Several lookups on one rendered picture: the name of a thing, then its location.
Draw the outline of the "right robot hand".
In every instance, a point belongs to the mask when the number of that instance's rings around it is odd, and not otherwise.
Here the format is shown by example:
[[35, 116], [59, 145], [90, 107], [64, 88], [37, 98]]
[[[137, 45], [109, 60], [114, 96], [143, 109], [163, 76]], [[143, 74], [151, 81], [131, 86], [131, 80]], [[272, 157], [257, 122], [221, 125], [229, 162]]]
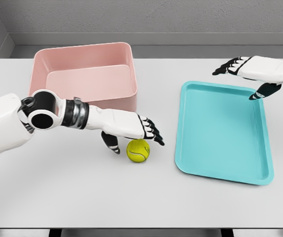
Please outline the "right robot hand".
[[273, 95], [282, 87], [283, 60], [262, 56], [236, 57], [212, 73], [231, 74], [247, 80], [261, 81], [263, 84], [250, 95], [249, 100], [263, 99]]

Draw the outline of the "pink rectangular basket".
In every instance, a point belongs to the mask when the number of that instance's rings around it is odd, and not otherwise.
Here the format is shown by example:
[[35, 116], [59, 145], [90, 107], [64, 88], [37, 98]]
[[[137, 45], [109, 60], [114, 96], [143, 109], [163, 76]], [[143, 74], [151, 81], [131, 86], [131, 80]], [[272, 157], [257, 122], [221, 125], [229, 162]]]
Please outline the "pink rectangular basket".
[[126, 42], [47, 48], [34, 56], [29, 94], [48, 89], [99, 108], [134, 112], [137, 80]]

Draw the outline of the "blue rectangular tray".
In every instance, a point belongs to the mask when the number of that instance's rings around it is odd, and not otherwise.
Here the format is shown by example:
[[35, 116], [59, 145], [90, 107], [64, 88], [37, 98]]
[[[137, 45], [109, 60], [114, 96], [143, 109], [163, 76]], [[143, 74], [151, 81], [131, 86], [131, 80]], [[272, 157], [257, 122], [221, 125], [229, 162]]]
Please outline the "blue rectangular tray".
[[181, 88], [175, 163], [187, 174], [268, 185], [274, 166], [262, 100], [248, 87], [188, 81]]

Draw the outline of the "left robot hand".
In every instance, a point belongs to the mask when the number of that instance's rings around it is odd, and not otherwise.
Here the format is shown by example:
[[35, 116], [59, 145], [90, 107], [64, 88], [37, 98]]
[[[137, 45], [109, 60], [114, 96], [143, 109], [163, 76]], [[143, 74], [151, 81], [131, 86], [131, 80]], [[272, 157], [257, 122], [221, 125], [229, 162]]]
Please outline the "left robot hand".
[[118, 137], [153, 140], [164, 145], [163, 138], [153, 121], [135, 112], [105, 109], [101, 113], [102, 139], [109, 149], [119, 154]]

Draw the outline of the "yellow tennis ball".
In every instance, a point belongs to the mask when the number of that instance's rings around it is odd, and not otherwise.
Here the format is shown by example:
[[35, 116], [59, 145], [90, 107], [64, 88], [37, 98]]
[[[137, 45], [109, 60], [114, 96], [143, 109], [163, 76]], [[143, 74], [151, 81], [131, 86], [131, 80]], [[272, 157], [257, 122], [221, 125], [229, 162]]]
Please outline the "yellow tennis ball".
[[144, 139], [131, 140], [126, 147], [127, 157], [136, 163], [146, 161], [150, 154], [150, 146]]

